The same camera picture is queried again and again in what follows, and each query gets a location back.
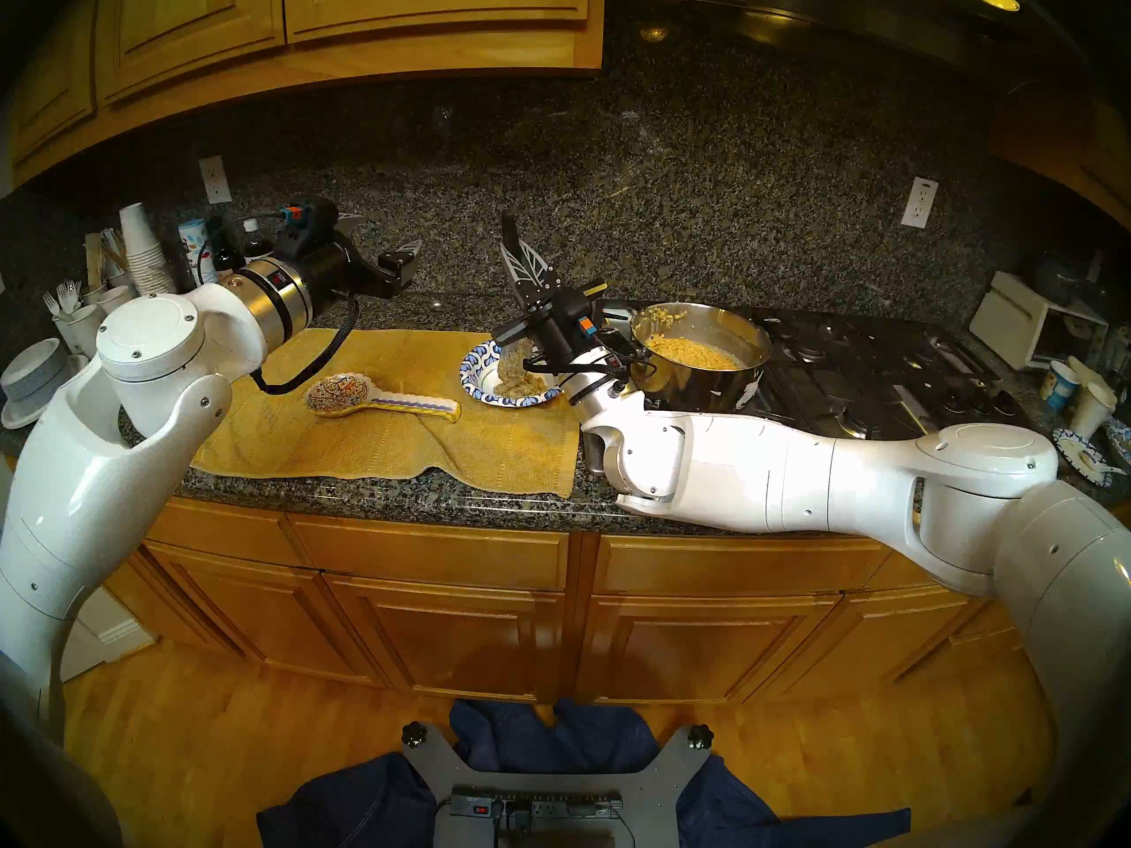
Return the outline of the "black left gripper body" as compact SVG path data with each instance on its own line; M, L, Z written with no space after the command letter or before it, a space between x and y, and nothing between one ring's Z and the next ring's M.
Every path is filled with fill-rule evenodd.
M364 259L348 237L335 232L328 242L305 256L305 285L312 298L312 313L346 296L394 298L385 295L378 279L378 256Z

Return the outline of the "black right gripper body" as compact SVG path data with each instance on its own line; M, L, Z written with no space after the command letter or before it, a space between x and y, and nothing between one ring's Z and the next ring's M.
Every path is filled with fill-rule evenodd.
M619 362L606 361L610 352L601 341L592 317L592 305L608 289L603 279L580 287L561 286L539 305L497 326L491 331L499 347L529 339L539 351L523 366L528 372L552 377L563 387L572 377L597 374L597 383L619 381Z

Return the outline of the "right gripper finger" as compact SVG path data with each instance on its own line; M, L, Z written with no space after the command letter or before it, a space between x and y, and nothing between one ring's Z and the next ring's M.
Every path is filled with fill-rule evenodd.
M527 244L527 308L539 305L561 285L554 267Z
M537 267L530 258L529 246L523 240L510 244L502 240L500 251L519 308L530 309L537 303Z

